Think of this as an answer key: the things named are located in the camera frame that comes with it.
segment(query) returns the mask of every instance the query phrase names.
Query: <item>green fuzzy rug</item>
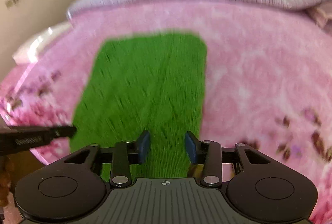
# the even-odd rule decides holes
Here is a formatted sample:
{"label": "green fuzzy rug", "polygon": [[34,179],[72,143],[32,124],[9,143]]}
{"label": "green fuzzy rug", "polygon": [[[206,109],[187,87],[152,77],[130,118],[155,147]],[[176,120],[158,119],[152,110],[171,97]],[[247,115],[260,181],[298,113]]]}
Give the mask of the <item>green fuzzy rug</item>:
{"label": "green fuzzy rug", "polygon": [[[186,177],[184,134],[200,130],[205,59],[205,44],[192,34],[107,41],[76,108],[71,151],[136,140],[147,129],[151,151],[145,164],[131,165],[132,179]],[[102,178],[109,175],[104,165]]]}

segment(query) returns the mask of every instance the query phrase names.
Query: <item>bed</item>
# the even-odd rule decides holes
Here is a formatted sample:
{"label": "bed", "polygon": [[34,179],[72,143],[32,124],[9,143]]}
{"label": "bed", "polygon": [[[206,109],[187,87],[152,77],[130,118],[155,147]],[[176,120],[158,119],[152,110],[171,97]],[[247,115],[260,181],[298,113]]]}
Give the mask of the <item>bed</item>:
{"label": "bed", "polygon": [[[332,36],[303,12],[322,1],[77,0],[73,28],[1,83],[1,116],[9,125],[71,124],[105,39],[195,32],[207,46],[200,139],[249,144],[304,174],[319,193],[311,221],[329,223]],[[69,143],[32,152],[49,164],[69,154]]]}

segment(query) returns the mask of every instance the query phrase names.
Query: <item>finger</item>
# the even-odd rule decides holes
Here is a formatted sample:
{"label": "finger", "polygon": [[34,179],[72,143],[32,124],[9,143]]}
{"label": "finger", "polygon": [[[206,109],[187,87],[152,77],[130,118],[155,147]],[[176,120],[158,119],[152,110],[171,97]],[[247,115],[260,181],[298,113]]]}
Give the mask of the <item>finger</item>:
{"label": "finger", "polygon": [[5,157],[5,171],[8,171],[8,172],[14,171],[14,164],[7,156]]}
{"label": "finger", "polygon": [[9,194],[9,187],[0,187],[0,199],[6,199]]}
{"label": "finger", "polygon": [[0,173],[0,186],[6,187],[10,183],[10,175],[8,172]]}
{"label": "finger", "polygon": [[6,207],[8,205],[8,199],[0,199],[0,207]]}

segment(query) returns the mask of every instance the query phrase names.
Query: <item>gray ribbed plate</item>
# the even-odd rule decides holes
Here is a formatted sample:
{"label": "gray ribbed plate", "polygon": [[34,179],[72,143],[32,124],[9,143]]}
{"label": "gray ribbed plate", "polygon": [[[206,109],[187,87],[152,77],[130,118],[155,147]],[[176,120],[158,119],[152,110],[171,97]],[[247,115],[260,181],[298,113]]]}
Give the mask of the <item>gray ribbed plate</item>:
{"label": "gray ribbed plate", "polygon": [[[22,224],[32,224],[24,220]],[[144,179],[115,189],[98,210],[72,224],[254,224],[235,212],[215,189],[193,178]],[[310,224],[302,220],[299,224]]]}

